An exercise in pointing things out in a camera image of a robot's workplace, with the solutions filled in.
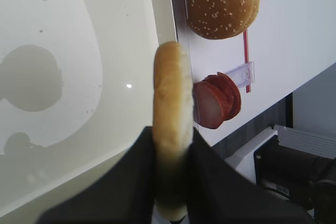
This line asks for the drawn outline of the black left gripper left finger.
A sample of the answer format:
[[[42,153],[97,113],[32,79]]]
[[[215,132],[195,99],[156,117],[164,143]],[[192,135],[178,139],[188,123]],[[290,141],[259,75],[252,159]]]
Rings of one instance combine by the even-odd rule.
[[[153,205],[154,145],[147,126],[106,174],[37,223],[151,223]]]

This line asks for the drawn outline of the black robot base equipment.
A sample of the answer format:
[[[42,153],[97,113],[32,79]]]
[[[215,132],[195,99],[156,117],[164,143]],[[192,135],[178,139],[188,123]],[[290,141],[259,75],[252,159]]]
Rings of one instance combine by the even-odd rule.
[[[335,140],[275,125],[225,160],[269,193],[335,223]]]

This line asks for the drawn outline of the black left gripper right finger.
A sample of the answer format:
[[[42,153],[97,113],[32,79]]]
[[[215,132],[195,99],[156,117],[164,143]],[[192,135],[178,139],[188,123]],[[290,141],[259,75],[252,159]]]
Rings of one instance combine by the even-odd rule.
[[[188,150],[186,196],[190,223],[314,223],[301,207],[237,173],[197,130]]]

